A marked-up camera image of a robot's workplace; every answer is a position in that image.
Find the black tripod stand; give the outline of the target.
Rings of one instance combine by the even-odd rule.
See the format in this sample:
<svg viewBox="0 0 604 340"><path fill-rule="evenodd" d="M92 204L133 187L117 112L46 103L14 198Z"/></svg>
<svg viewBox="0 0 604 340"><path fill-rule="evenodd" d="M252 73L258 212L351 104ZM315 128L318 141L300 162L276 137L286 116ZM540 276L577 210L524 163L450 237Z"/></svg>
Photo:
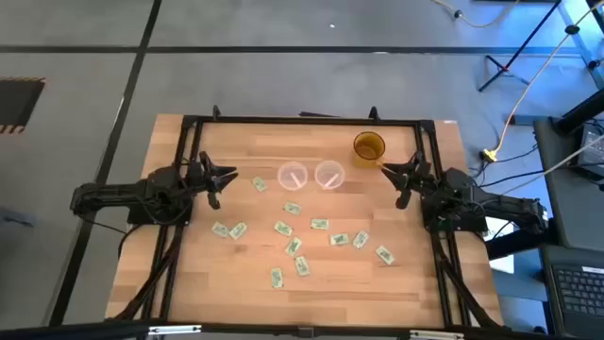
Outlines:
<svg viewBox="0 0 604 340"><path fill-rule="evenodd" d="M520 81L522 84L524 84L526 86L529 85L529 81L528 80L526 80L526 79L524 79L524 78L522 78L520 76L517 76L516 74L512 73L510 71L510 67L515 62L515 60L520 56L520 54L524 52L524 50L526 49L526 47L528 46L528 44L532 41L532 39L534 38L534 36L539 32L539 30L542 28L542 26L545 24L545 22L550 18L550 16L553 14L553 12L558 8L558 6L561 3L562 3L562 0L555 0L553 2L553 5L550 8L550 10L546 13L546 15L543 17L543 19L537 24L537 26L532 29L532 31L530 32L530 34L523 41L523 43L515 50L515 52L513 53L512 57L507 61L506 64L502 64L501 62L499 62L497 59L495 59L491 55L486 55L485 56L485 64L486 65L489 65L489 64L494 65L496 67L496 72L495 72L494 75L492 75L488 80L486 80L482 85L480 85L478 87L478 91L480 93L482 93L493 82L495 82L497 79L499 79L500 77L503 77L503 76L513 77L516 80Z"/></svg>

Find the grey desk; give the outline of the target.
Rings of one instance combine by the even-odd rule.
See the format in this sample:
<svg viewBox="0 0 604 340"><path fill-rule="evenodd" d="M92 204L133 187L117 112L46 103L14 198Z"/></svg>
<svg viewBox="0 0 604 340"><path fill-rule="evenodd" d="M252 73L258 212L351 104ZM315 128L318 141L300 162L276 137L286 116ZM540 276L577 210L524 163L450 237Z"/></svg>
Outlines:
<svg viewBox="0 0 604 340"><path fill-rule="evenodd" d="M549 121L534 125L549 201L560 243L604 252L604 191L574 170L566 158L578 148L569 135L559 135Z"/></svg>

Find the amber translucent mug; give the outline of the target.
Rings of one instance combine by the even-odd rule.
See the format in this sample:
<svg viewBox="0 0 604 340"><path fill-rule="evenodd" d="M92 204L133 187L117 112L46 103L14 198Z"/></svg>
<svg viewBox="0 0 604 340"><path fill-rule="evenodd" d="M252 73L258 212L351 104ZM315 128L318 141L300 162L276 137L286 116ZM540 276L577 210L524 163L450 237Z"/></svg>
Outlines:
<svg viewBox="0 0 604 340"><path fill-rule="evenodd" d="M353 163L362 168L381 167L386 144L374 131L364 131L353 142Z"/></svg>

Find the black hazard-striped floor hatch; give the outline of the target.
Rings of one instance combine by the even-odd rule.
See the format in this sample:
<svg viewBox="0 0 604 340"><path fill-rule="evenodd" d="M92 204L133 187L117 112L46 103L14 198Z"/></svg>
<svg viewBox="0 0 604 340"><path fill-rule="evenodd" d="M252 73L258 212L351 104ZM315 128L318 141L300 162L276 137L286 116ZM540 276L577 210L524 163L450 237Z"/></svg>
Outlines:
<svg viewBox="0 0 604 340"><path fill-rule="evenodd" d="M0 77L0 134L20 134L45 87L43 77Z"/></svg>

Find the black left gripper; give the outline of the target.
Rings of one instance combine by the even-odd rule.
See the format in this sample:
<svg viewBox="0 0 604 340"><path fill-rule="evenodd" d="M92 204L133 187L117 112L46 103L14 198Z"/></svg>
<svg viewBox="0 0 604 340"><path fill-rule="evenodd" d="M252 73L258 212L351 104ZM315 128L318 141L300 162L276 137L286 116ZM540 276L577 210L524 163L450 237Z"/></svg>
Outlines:
<svg viewBox="0 0 604 340"><path fill-rule="evenodd" d="M190 165L188 175L195 192L207 192L208 202L214 210L221 208L218 193L237 176L236 167L215 165L206 151L199 153L199 160Z"/></svg>

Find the silver metal bracket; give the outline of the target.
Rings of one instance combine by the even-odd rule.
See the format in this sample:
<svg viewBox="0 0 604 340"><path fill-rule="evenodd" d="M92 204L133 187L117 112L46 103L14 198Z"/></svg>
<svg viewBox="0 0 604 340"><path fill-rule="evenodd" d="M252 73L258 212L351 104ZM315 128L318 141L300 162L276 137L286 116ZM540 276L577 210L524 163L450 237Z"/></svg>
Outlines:
<svg viewBox="0 0 604 340"><path fill-rule="evenodd" d="M199 333L202 331L201 325L167 325L151 326L148 329L148 336L165 336L174 334Z"/></svg>
<svg viewBox="0 0 604 340"><path fill-rule="evenodd" d="M409 340L465 340L465 337L458 332L410 330Z"/></svg>

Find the black aluminium table frame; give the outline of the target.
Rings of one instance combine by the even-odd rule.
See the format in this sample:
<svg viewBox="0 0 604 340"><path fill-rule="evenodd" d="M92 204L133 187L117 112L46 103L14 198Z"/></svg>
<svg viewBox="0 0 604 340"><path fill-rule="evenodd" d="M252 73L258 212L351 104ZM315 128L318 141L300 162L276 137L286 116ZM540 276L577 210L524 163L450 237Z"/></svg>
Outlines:
<svg viewBox="0 0 604 340"><path fill-rule="evenodd" d="M193 208L172 282L161 281L152 315L198 324L427 328L444 326L432 243L422 221L420 200L405 210L394 203L397 194L376 169L352 161L355 137L373 130L386 143L389 162L405 162L423 147L438 149L443 167L463 168L464 150L453 121L387 121L298 117L205 118L185 133L189 145L199 145L222 165L235 166L239 176L223 192L220 210L204 196ZM344 183L324 190L315 181L315 167L339 162ZM308 170L307 184L284 189L279 167L299 162ZM259 192L252 179L268 186ZM283 210L287 202L302 207L299 215ZM327 219L329 229L312 229L312 219ZM291 237L274 229L282 221L294 229ZM211 231L215 222L229 230L244 222L238 240ZM369 240L353 247L364 230ZM347 233L349 243L332 246L331 234ZM290 241L302 240L294 257L285 252ZM384 246L394 255L387 265L376 254ZM306 258L310 274L300 277L294 259ZM273 288L271 269L279 267L283 287Z"/></svg>

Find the black laptop keyboard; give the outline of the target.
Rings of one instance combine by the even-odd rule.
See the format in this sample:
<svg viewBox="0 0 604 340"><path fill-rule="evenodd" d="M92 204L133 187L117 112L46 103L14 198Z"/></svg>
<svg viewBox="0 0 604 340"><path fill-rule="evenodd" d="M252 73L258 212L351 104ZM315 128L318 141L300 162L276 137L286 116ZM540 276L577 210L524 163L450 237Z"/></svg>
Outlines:
<svg viewBox="0 0 604 340"><path fill-rule="evenodd" d="M539 248L550 312L559 336L604 340L604 252Z"/></svg>

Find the black desk support beam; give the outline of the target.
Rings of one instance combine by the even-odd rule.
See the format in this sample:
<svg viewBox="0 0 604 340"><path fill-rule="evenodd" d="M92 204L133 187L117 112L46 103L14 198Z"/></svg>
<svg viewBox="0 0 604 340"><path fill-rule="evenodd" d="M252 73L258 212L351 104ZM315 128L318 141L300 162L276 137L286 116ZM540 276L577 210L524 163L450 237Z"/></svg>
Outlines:
<svg viewBox="0 0 604 340"><path fill-rule="evenodd" d="M497 260L514 253L534 249L543 244L558 244L558 226L554 218L548 220L548 226L542 233L533 234L522 229L497 236L485 243L488 259Z"/></svg>
<svg viewBox="0 0 604 340"><path fill-rule="evenodd" d="M604 89L597 91L566 113L554 124L560 134L569 134L604 112Z"/></svg>

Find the clear plastic cup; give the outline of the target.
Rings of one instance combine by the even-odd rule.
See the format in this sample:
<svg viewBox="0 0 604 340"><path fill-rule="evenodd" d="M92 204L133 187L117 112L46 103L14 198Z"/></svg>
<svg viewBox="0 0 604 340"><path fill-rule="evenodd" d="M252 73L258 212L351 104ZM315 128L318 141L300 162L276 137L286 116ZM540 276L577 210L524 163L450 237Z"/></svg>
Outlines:
<svg viewBox="0 0 604 340"><path fill-rule="evenodd" d="M303 188L308 182L307 168L296 161L289 161L282 164L277 171L277 180L286 190L297 191Z"/></svg>
<svg viewBox="0 0 604 340"><path fill-rule="evenodd" d="M344 183L344 167L336 161L321 161L315 167L314 178L322 189L334 190Z"/></svg>

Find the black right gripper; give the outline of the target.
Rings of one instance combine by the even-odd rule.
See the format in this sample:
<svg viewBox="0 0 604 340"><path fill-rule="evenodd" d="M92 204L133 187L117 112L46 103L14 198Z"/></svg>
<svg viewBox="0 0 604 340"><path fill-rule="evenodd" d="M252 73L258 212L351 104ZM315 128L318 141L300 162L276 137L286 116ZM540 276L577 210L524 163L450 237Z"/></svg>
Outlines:
<svg viewBox="0 0 604 340"><path fill-rule="evenodd" d="M412 191L420 194L428 191L428 186L434 183L430 168L431 164L426 161L422 151L416 151L406 163L383 163L381 165L381 171L388 175L388 180L400 192L400 196L396 200L398 209L405 210L408 207Z"/></svg>

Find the black aluminium crossbar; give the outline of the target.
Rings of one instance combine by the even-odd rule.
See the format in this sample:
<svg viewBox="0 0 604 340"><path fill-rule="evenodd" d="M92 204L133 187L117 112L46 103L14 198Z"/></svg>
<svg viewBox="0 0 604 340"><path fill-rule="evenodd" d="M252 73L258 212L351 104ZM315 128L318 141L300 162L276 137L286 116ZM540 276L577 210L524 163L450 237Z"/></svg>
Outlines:
<svg viewBox="0 0 604 340"><path fill-rule="evenodd" d="M409 340L410 330L428 330L463 333L465 340L590 340L542 333L510 331L504 328L486 329L468 326L452 326L444 329L365 328L231 324L163 324L159 320L126 321L113 319L97 323L3 330L0 331L0 340L124 340L148 336L147 332L151 326L167 325L201 325L202 331L199 333L253 333L290 335L294 337L298 337L298 327L314 327L314 338L320 336L370 336L393 337Z"/></svg>

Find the grey furniture foot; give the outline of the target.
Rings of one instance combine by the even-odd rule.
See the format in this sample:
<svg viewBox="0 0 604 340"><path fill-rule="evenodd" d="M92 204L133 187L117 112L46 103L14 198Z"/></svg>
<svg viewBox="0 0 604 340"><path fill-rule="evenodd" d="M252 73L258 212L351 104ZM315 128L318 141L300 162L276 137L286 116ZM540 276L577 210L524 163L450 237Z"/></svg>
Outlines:
<svg viewBox="0 0 604 340"><path fill-rule="evenodd" d="M16 223L26 227L34 227L35 218L31 215L16 212L0 206L0 226L7 223Z"/></svg>

